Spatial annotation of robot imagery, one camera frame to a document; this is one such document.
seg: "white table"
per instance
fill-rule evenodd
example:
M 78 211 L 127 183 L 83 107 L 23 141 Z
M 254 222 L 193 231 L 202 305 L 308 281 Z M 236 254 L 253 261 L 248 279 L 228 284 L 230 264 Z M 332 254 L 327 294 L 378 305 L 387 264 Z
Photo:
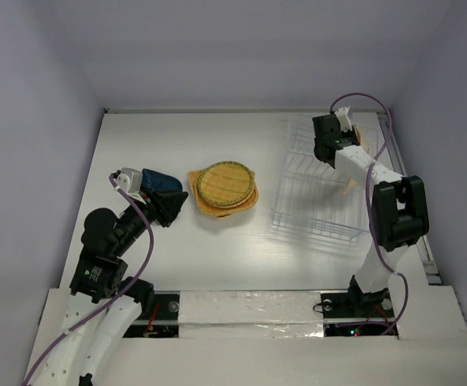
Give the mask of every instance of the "white table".
M 326 290 L 346 288 L 369 240 L 352 248 L 318 243 L 272 227 L 271 206 L 285 157 L 291 113 L 107 114 L 104 117 L 60 289 L 50 292 L 31 358 L 58 332 L 67 287 L 80 255 L 85 216 L 127 204 L 109 185 L 122 167 L 150 168 L 180 179 L 221 160 L 256 172 L 260 199 L 226 220 L 202 215 L 189 197 L 170 228 L 155 228 L 155 249 L 142 278 L 156 290 Z M 374 113 L 354 121 L 377 126 Z M 388 154 L 382 162 L 390 166 Z M 134 274 L 145 258 L 145 234 L 123 256 Z M 467 384 L 467 330 L 450 287 L 428 286 L 417 248 L 398 267 L 410 283 L 400 340 L 122 339 L 105 384 Z M 390 280 L 395 310 L 403 301 Z

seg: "white wire rack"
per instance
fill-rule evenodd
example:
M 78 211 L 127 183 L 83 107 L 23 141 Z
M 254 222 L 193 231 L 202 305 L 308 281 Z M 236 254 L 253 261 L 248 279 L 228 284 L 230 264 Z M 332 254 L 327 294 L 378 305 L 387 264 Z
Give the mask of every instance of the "white wire rack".
M 377 129 L 365 125 L 358 129 L 371 144 L 367 152 L 374 156 L 379 146 Z M 312 117 L 294 116 L 289 121 L 289 148 L 272 206 L 272 224 L 356 241 L 369 229 L 363 189 L 354 183 L 348 187 L 348 176 L 318 161 L 313 140 Z

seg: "round plate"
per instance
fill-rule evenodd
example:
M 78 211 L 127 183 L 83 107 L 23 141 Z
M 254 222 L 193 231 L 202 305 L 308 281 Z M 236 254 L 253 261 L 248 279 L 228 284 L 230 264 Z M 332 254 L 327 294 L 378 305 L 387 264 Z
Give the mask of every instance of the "round plate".
M 251 194 L 253 177 L 245 165 L 223 161 L 209 166 L 201 173 L 196 185 L 207 203 L 227 207 L 242 202 Z

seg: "stack of plates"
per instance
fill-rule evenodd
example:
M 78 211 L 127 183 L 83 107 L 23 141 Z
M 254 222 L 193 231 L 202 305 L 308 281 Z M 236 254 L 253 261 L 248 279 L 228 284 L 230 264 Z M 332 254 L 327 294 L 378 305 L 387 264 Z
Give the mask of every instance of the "stack of plates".
M 258 200 L 254 171 L 238 162 L 223 161 L 191 171 L 188 180 L 199 210 L 209 216 L 245 211 Z

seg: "gray wall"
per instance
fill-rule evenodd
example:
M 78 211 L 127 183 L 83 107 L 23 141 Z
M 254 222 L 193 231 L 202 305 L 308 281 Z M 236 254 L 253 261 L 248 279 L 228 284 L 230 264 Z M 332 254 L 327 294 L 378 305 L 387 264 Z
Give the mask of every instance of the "gray wall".
M 59 284 L 102 117 L 52 10 L 21 3 L 0 1 L 0 386 L 20 384 Z
M 424 178 L 429 239 L 467 318 L 467 0 L 456 0 L 394 105 L 409 174 Z
M 450 3 L 51 0 L 107 107 L 390 103 Z

